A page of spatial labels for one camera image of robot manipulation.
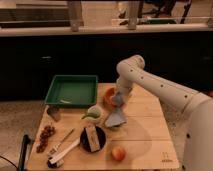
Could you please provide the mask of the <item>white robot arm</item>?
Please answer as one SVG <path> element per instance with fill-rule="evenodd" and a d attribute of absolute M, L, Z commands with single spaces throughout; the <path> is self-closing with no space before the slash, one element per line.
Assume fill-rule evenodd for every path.
<path fill-rule="evenodd" d="M 140 55 L 120 61 L 116 66 L 118 91 L 129 94 L 133 84 L 137 84 L 164 103 L 189 115 L 182 169 L 213 171 L 213 98 L 146 72 L 144 67 L 145 61 Z"/>

